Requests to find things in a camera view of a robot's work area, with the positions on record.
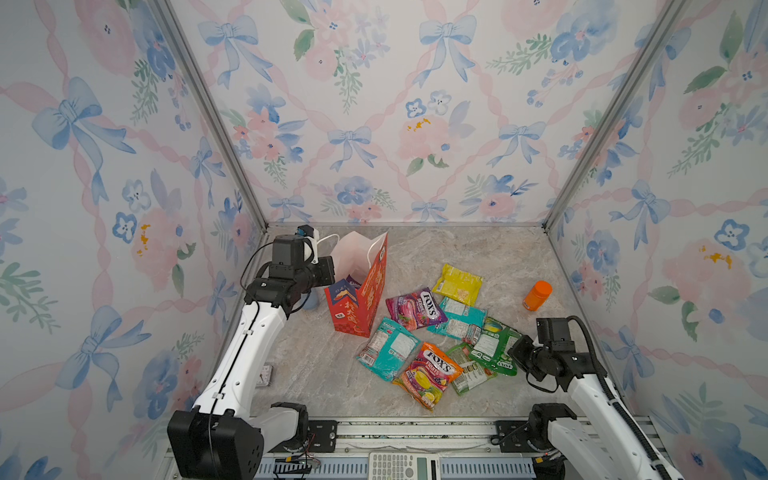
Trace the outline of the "red paper gift bag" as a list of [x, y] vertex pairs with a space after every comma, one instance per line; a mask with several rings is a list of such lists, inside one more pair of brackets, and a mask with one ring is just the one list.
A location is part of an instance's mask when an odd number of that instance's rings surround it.
[[373, 239], [353, 231], [331, 252], [334, 282], [324, 289], [334, 330], [368, 338], [382, 299], [388, 234]]

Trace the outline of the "orange Fox's fruits candy bag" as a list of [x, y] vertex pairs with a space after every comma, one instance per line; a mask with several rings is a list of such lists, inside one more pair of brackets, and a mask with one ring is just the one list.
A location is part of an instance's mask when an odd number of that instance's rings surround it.
[[424, 342], [417, 355], [393, 384], [432, 411], [447, 387], [463, 373], [462, 367], [436, 345]]

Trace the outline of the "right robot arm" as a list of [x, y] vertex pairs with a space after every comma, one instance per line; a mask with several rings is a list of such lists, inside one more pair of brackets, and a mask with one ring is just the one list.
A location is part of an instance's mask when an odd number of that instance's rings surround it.
[[522, 336], [508, 354], [534, 389], [541, 391], [541, 383], [553, 378], [597, 438], [589, 437], [568, 405], [539, 403], [524, 426], [499, 435], [500, 443], [560, 453], [584, 479], [681, 479], [627, 410], [585, 322], [577, 316], [538, 318], [536, 329], [536, 338]]

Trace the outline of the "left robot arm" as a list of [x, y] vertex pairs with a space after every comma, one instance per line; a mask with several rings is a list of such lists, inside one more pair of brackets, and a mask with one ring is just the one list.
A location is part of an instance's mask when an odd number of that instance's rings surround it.
[[209, 384], [188, 411], [175, 411], [167, 434], [187, 479], [252, 479], [264, 454], [309, 443], [306, 406], [277, 402], [253, 417], [256, 384], [289, 317], [315, 288], [334, 281], [334, 264], [318, 252], [318, 235], [302, 225], [269, 244], [271, 259], [247, 285], [236, 331]]

